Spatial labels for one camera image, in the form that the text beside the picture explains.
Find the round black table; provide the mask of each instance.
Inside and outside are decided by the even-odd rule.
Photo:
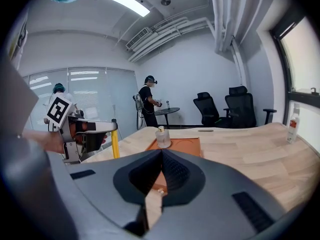
[[[154,115],[155,115],[155,116],[162,116],[162,115],[164,115],[164,116],[165,116],[165,120],[166,120],[166,127],[167,127],[168,129],[170,129],[169,123],[168,123],[168,114],[177,112],[177,111],[179,111],[179,110],[180,110],[180,107],[165,108],[165,109],[161,109],[161,110],[158,110],[158,111],[154,112]]]

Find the dark hair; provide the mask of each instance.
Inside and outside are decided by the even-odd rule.
[[[62,85],[62,83],[57,83],[53,88],[53,93],[56,94],[57,92],[64,93],[66,88]]]
[[[153,81],[153,82],[155,82],[155,78],[152,76],[152,75],[148,75],[146,78],[145,78],[145,80],[144,80],[144,83],[146,84],[148,81]]]

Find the chair backrest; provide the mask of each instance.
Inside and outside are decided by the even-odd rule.
[[[203,125],[213,125],[219,120],[219,112],[215,106],[214,99],[208,92],[200,92],[198,98],[193,100],[193,103],[200,110],[202,115]],[[213,115],[213,117],[204,117],[205,115]]]
[[[251,128],[257,125],[254,99],[245,86],[229,88],[225,102],[230,112],[238,114],[232,120],[232,128]]]

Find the wooden table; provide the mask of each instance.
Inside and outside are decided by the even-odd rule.
[[[156,131],[146,127],[121,140],[120,156],[145,151],[156,138]],[[169,132],[171,138],[199,137],[205,159],[237,169],[269,191],[287,211],[307,200],[318,182],[319,154],[300,137],[293,144],[287,143],[287,128],[280,123],[250,129],[192,128]],[[109,159],[113,159],[112,147],[83,163]],[[161,214],[161,197],[157,194],[151,191],[147,197],[151,225]]]

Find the air conditioning vent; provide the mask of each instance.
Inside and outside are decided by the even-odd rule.
[[[136,34],[131,40],[130,42],[128,42],[125,46],[127,48],[127,50],[130,50],[132,48],[134,48],[134,46],[136,46],[138,43],[140,43],[141,41],[143,41],[144,39],[146,39],[147,37],[149,37],[152,34],[152,31],[150,30],[150,28],[145,27],[144,29],[142,29],[138,34]]]

